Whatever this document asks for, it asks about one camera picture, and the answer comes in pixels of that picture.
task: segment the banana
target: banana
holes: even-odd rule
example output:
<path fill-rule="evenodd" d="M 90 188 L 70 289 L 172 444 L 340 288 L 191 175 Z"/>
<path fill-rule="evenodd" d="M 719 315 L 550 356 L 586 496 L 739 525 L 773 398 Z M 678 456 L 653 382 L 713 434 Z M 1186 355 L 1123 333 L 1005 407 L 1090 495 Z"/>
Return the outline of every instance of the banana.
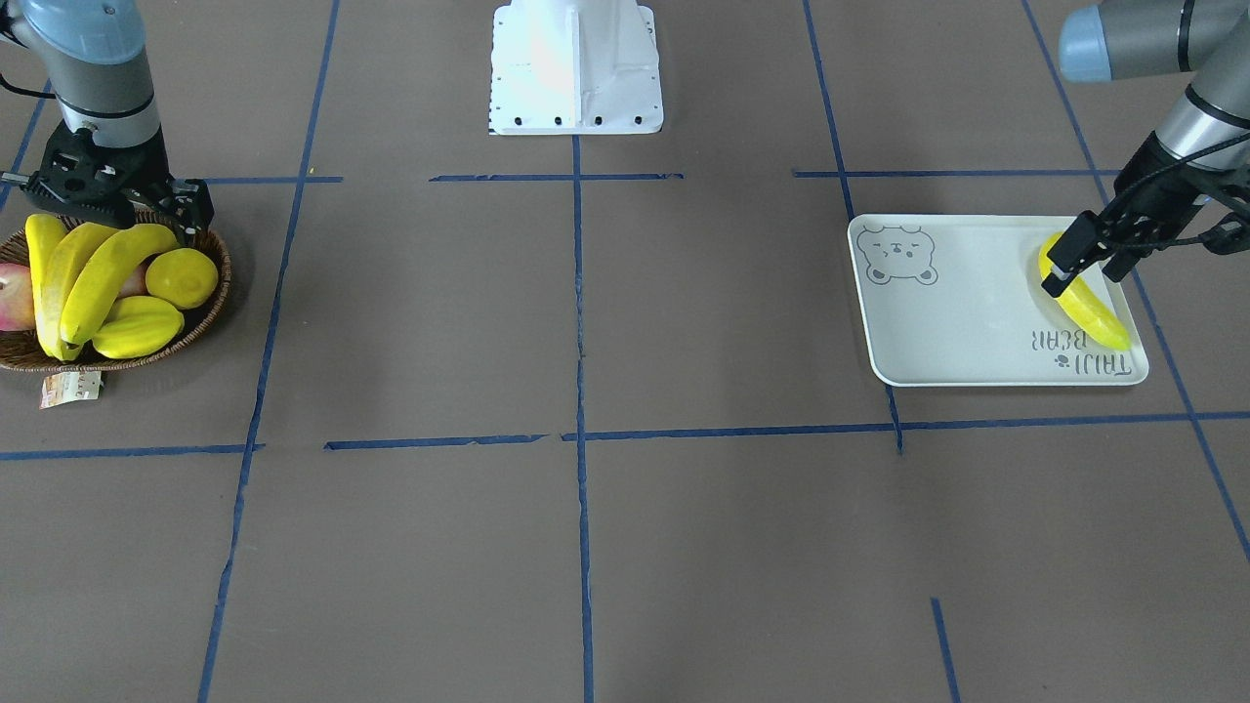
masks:
<path fill-rule="evenodd" d="M 112 304 L 91 345 L 110 359 L 135 359 L 160 350 L 182 331 L 182 313 L 166 300 L 132 295 Z"/>
<path fill-rule="evenodd" d="M 1044 279 L 1050 273 L 1050 258 L 1046 256 L 1046 253 L 1059 241 L 1061 234 L 1056 233 L 1041 245 L 1041 253 L 1038 255 L 1038 269 Z M 1094 341 L 1120 352 L 1125 352 L 1132 345 L 1124 323 L 1099 300 L 1098 295 L 1094 295 L 1084 279 L 1078 278 L 1068 284 L 1068 290 L 1064 290 L 1055 300 L 1079 328 L 1094 338 Z"/>
<path fill-rule="evenodd" d="M 48 246 L 55 239 L 56 229 L 46 220 L 35 224 L 34 238 L 31 230 L 26 233 L 31 284 L 35 286 L 36 296 L 35 334 L 45 354 L 61 362 L 72 362 L 82 349 L 81 344 L 75 346 L 61 340 L 61 311 L 65 309 L 65 300 L 70 296 L 88 259 L 118 230 L 95 223 L 81 224 L 66 234 L 49 254 Z"/>
<path fill-rule="evenodd" d="M 69 345 L 86 344 L 104 324 L 121 284 L 144 259 L 178 246 L 165 225 L 142 223 L 110 236 L 96 249 L 74 283 L 61 311 L 60 338 Z"/>

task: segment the brown basket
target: brown basket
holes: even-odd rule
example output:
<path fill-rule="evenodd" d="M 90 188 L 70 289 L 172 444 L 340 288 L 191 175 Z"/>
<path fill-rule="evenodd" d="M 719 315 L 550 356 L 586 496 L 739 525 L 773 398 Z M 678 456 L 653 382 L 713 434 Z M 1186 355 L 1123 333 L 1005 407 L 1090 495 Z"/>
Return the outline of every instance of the brown basket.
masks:
<path fill-rule="evenodd" d="M 60 219 L 65 223 L 66 229 L 72 229 L 82 224 L 82 220 L 74 218 L 62 216 Z M 135 213 L 135 219 L 140 223 L 160 223 L 169 226 L 175 233 L 180 231 L 179 225 L 171 219 L 150 210 L 139 210 Z M 221 306 L 226 301 L 226 293 L 230 290 L 230 254 L 226 251 L 226 246 L 225 243 L 221 241 L 221 236 L 212 230 L 205 230 L 196 234 L 190 245 L 206 254 L 209 259 L 218 265 L 218 289 L 212 291 L 209 300 L 199 308 L 195 308 L 194 310 L 182 310 L 182 315 L 186 320 L 182 326 L 184 331 L 175 336 L 160 352 L 146 357 L 139 357 L 138 359 L 109 359 L 88 345 L 82 349 L 82 353 L 79 354 L 78 359 L 72 362 L 60 362 L 44 354 L 42 348 L 39 346 L 39 339 L 35 336 L 34 330 L 0 331 L 0 368 L 36 373 L 116 372 L 121 369 L 134 369 L 136 367 L 151 364 L 152 362 L 159 362 L 195 341 L 204 334 L 204 330 L 209 329 L 209 325 L 218 318 L 218 314 L 221 311 Z M 26 248 L 25 229 L 18 230 L 18 233 L 10 236 L 8 241 L 0 244 L 0 261 L 21 264 L 24 266 L 30 265 L 30 251 Z"/>

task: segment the label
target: label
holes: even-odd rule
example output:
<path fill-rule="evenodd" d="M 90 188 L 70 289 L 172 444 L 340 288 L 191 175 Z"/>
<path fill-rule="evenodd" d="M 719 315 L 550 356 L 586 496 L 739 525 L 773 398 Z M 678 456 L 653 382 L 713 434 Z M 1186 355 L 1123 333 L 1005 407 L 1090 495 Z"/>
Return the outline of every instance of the label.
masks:
<path fill-rule="evenodd" d="M 44 379 L 44 392 L 39 408 L 46 409 L 75 400 L 95 400 L 100 397 L 100 372 L 62 372 Z"/>

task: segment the apple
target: apple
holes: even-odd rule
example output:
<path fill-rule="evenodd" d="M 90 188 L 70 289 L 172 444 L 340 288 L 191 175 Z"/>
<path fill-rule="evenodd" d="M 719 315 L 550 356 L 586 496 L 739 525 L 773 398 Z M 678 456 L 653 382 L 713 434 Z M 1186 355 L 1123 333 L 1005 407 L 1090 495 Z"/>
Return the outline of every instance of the apple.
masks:
<path fill-rule="evenodd" d="M 134 271 L 130 273 L 130 278 L 121 284 L 121 290 L 118 291 L 118 298 L 130 298 L 131 295 L 148 295 L 148 264 L 139 264 Z"/>
<path fill-rule="evenodd" d="M 0 331 L 35 329 L 35 294 L 30 269 L 0 263 Z"/>

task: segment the bear drawing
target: bear drawing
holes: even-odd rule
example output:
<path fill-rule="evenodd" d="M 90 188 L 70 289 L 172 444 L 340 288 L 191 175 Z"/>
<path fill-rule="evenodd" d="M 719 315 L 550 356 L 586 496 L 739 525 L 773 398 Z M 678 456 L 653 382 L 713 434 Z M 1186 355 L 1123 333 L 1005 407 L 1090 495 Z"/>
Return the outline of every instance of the bear drawing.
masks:
<path fill-rule="evenodd" d="M 868 279 L 872 283 L 884 285 L 896 278 L 915 279 L 921 285 L 938 283 L 934 240 L 920 228 L 864 228 L 855 245 L 868 258 Z"/>

